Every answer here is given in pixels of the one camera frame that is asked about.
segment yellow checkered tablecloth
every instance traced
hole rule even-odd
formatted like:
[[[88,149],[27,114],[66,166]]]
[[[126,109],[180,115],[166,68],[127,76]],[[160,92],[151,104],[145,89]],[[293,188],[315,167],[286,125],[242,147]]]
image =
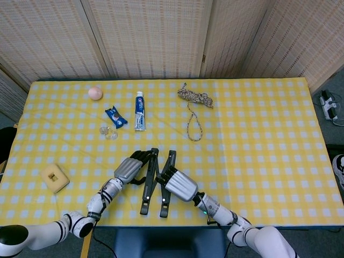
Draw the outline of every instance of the yellow checkered tablecloth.
[[[187,138],[190,113],[177,90],[207,92],[214,109],[191,104],[203,126]],[[88,89],[104,97],[92,101]],[[135,132],[136,92],[144,92],[147,131]],[[128,124],[116,140],[100,135],[115,105]],[[197,133],[195,123],[191,132]],[[124,158],[157,147],[162,170],[170,149],[176,167],[199,189],[254,225],[343,225],[344,207],[304,78],[35,82],[0,185],[0,225],[41,224],[86,204]],[[70,184],[56,195],[40,171],[57,163]],[[159,217],[157,187],[149,214],[139,214],[143,185],[127,185],[103,213],[101,225],[195,226],[206,216],[175,196]]]

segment toothpaste tube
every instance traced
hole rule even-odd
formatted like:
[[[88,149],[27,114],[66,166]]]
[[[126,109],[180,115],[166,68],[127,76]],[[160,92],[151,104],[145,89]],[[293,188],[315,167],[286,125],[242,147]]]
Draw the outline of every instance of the toothpaste tube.
[[[135,100],[135,131],[145,131],[145,101],[142,91],[138,91],[138,95]]]

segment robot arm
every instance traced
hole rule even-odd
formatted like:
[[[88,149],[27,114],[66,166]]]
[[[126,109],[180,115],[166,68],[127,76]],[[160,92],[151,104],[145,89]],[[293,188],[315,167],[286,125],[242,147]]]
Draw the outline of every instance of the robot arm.
[[[128,183],[140,184],[145,178],[136,180],[139,170],[148,162],[151,151],[134,152],[114,171],[109,179],[87,204],[87,217],[77,211],[68,212],[59,221],[44,225],[9,225],[0,228],[0,257],[14,257],[25,247],[42,249],[66,239],[68,232],[78,238],[86,237],[100,220],[103,211]]]
[[[249,246],[263,258],[298,258],[294,249],[281,233],[268,226],[258,230],[251,223],[216,202],[206,193],[198,192],[197,183],[174,167],[156,180],[184,202],[195,206],[221,226],[230,226],[227,237],[236,246]]]

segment yellow sponge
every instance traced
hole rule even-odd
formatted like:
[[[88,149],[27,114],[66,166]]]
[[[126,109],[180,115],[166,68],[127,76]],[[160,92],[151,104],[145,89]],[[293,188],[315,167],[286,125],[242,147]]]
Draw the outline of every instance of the yellow sponge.
[[[50,164],[46,167],[41,172],[41,177],[47,184],[48,188],[54,193],[57,193],[69,183],[67,176],[56,164]]]

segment power strip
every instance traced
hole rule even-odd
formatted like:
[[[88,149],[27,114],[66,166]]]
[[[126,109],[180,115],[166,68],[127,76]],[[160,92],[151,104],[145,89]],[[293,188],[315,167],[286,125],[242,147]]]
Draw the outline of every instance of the power strip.
[[[334,98],[332,97],[331,93],[328,90],[321,91],[320,103],[321,103],[321,107],[324,112],[326,120],[338,119],[337,113],[335,111],[337,104],[336,102],[334,102]]]

